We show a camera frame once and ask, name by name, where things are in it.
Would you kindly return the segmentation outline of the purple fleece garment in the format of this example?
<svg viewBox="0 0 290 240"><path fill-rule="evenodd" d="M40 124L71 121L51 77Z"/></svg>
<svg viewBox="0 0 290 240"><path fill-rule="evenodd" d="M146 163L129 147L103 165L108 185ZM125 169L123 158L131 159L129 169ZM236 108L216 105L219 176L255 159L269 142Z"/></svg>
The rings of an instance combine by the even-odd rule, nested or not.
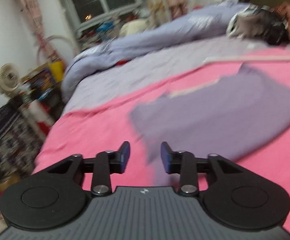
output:
<svg viewBox="0 0 290 240"><path fill-rule="evenodd" d="M154 185L169 186L176 177L165 172L162 142L199 158L238 160L290 127L290 87L244 64L212 85L137 105L130 119L146 143Z"/></svg>

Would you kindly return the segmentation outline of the patterned cloth covered cabinet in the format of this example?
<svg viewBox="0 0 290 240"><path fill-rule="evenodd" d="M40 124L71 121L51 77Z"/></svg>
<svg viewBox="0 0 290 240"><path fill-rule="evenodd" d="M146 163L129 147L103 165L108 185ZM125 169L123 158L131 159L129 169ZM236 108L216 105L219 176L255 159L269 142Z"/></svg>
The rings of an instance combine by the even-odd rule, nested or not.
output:
<svg viewBox="0 0 290 240"><path fill-rule="evenodd" d="M0 108L0 180L13 173L22 178L32 174L44 142L19 107L11 99Z"/></svg>

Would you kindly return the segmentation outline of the colourful toy box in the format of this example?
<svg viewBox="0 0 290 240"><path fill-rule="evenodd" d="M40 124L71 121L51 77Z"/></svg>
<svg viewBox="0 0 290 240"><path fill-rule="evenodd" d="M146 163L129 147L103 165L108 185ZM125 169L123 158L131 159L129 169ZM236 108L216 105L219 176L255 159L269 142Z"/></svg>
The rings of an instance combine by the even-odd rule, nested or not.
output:
<svg viewBox="0 0 290 240"><path fill-rule="evenodd" d="M43 68L27 81L31 91L31 98L38 100L46 91L56 86L56 81L49 68Z"/></svg>

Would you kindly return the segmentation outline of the beige desk fan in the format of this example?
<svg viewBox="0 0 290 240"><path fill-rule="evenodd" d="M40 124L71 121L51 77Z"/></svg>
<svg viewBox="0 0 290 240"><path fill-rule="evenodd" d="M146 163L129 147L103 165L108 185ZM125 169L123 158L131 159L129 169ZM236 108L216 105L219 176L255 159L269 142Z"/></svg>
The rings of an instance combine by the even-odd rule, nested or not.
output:
<svg viewBox="0 0 290 240"><path fill-rule="evenodd" d="M14 64L7 63L0 68L0 94L14 98L19 93L21 78Z"/></svg>

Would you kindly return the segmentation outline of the yellow shopping bag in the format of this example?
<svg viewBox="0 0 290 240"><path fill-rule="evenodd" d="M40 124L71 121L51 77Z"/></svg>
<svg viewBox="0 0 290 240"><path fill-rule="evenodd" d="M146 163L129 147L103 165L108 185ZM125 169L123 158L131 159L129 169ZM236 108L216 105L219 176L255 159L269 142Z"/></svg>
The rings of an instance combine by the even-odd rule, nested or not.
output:
<svg viewBox="0 0 290 240"><path fill-rule="evenodd" d="M56 83L59 83L64 78L65 73L65 65L62 60L54 61L49 64L50 71L56 81Z"/></svg>

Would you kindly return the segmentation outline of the grey bed sheet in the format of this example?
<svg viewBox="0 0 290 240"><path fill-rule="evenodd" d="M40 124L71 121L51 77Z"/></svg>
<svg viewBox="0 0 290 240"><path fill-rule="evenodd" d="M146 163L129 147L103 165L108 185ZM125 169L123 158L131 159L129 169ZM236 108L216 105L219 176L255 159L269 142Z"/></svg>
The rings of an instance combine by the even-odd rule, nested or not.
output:
<svg viewBox="0 0 290 240"><path fill-rule="evenodd" d="M63 112L95 108L116 97L197 68L208 57L239 56L266 47L263 41L219 36L165 48L82 79Z"/></svg>

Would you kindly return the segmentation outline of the pink hula hoop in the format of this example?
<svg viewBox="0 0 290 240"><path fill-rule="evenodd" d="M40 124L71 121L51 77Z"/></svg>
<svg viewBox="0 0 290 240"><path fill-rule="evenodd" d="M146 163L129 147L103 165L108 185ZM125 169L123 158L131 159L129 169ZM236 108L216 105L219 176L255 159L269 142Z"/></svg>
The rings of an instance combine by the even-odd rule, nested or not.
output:
<svg viewBox="0 0 290 240"><path fill-rule="evenodd" d="M70 48L72 49L74 56L77 56L79 54L79 49L74 45L74 43L69 38L65 36L61 36L61 35L51 35L47 38L42 38L40 40L40 44L39 44L37 55L36 55L36 62L38 66L41 65L40 54L42 51L46 57L47 62L64 60L64 57L61 55L60 51L52 43L52 41L54 40L63 41L67 45L69 45Z"/></svg>

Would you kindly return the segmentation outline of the black and beige bag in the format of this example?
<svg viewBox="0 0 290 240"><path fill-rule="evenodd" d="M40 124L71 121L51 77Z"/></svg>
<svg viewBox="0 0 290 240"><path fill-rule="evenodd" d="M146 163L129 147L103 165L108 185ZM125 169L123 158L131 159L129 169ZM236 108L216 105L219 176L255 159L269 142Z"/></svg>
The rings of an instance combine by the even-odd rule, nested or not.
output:
<svg viewBox="0 0 290 240"><path fill-rule="evenodd" d="M226 35L236 38L260 38L271 46L289 43L288 23L267 6L250 5L231 18Z"/></svg>

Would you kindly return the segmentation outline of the lavender patterned duvet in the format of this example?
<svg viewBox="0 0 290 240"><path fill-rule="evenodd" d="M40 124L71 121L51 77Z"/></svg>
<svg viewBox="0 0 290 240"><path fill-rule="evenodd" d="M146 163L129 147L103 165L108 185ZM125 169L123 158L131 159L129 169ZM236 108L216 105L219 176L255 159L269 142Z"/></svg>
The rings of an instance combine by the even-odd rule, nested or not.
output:
<svg viewBox="0 0 290 240"><path fill-rule="evenodd" d="M63 100L70 100L84 78L119 62L163 48L224 35L231 18L248 6L248 3L234 1L208 5L155 29L106 41L83 51L65 70L61 85Z"/></svg>

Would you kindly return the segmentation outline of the cream pillow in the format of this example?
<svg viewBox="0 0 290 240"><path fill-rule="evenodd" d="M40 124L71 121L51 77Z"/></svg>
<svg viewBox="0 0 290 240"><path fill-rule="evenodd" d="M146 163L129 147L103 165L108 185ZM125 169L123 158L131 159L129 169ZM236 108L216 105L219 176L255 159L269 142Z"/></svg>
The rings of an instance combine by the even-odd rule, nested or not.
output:
<svg viewBox="0 0 290 240"><path fill-rule="evenodd" d="M145 19L136 19L125 23L120 29L120 37L126 37L132 34L142 33L149 27L149 21Z"/></svg>

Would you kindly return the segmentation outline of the left pink curtain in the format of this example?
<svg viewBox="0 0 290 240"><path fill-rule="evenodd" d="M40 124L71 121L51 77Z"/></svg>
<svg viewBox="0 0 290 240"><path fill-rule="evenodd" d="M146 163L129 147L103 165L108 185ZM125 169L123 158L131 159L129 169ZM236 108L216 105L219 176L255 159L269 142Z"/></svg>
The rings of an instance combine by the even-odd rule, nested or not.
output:
<svg viewBox="0 0 290 240"><path fill-rule="evenodd" d="M17 0L20 10L23 13L32 34L38 43L37 57L42 51L50 62L61 61L61 57L54 46L45 37L42 12L38 0Z"/></svg>

